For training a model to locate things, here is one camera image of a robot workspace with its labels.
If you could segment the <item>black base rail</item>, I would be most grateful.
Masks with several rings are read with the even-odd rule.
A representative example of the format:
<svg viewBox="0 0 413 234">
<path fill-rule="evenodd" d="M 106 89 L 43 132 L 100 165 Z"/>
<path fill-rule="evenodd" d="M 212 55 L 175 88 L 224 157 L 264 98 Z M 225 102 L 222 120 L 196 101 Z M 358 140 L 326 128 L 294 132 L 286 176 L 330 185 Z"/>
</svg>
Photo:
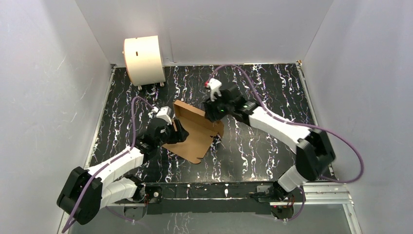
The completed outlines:
<svg viewBox="0 0 413 234">
<path fill-rule="evenodd" d="M 285 200 L 278 200 L 271 191 L 272 182 L 231 183 L 148 183 L 149 203 L 121 200 L 114 204 L 128 216 L 142 210 L 145 215 L 169 213 L 255 213 L 271 215 L 279 206 L 288 205 L 284 214 L 292 215 L 291 206 L 301 204 L 303 197 L 295 189 Z"/>
</svg>

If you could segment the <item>brown cardboard box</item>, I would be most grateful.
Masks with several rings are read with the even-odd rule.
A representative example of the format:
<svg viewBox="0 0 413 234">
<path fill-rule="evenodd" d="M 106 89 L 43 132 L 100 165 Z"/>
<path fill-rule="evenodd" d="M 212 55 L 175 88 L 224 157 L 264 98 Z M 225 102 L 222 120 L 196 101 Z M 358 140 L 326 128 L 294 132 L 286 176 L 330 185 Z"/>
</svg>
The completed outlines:
<svg viewBox="0 0 413 234">
<path fill-rule="evenodd" d="M 193 164 L 199 164 L 209 151 L 213 138 L 224 136 L 224 124 L 220 120 L 210 122 L 205 118 L 204 111 L 180 100 L 176 100 L 173 107 L 175 116 L 189 135 L 184 142 L 165 144 L 163 148 Z"/>
</svg>

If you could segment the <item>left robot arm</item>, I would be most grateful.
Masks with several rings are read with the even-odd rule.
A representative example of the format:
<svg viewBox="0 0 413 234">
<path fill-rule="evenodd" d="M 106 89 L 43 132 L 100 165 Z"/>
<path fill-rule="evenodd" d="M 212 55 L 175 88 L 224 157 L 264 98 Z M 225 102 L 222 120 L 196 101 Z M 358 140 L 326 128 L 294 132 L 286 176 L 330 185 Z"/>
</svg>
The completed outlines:
<svg viewBox="0 0 413 234">
<path fill-rule="evenodd" d="M 88 169 L 74 168 L 57 198 L 57 206 L 84 225 L 109 204 L 123 199 L 147 201 L 150 195 L 143 181 L 126 173 L 156 156 L 163 145 L 184 142 L 188 136 L 180 120 L 168 123 L 154 118 L 145 131 L 135 136 L 134 144 L 121 153 Z"/>
</svg>

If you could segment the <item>cream cylindrical wooden box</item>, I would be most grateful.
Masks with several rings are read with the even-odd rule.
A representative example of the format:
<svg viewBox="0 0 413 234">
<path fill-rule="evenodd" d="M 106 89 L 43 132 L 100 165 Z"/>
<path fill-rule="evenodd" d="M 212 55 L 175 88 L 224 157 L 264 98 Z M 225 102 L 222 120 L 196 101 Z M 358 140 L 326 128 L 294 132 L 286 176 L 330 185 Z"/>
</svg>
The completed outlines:
<svg viewBox="0 0 413 234">
<path fill-rule="evenodd" d="M 123 56 L 130 81 L 139 90 L 149 84 L 165 86 L 166 78 L 157 36 L 125 39 Z"/>
</svg>

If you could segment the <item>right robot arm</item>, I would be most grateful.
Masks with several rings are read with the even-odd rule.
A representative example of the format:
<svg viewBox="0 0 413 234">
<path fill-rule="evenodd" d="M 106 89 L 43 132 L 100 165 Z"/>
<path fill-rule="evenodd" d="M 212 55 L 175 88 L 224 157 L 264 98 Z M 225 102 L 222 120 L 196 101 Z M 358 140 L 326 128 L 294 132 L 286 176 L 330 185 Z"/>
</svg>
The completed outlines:
<svg viewBox="0 0 413 234">
<path fill-rule="evenodd" d="M 205 118 L 211 122 L 226 115 L 233 116 L 252 128 L 262 130 L 287 145 L 296 155 L 295 164 L 273 184 L 272 193 L 281 202 L 288 201 L 294 189 L 315 181 L 328 169 L 336 155 L 327 133 L 319 129 L 298 126 L 267 111 L 258 101 L 247 100 L 236 85 L 222 88 L 207 84 L 210 97 L 204 101 Z"/>
</svg>

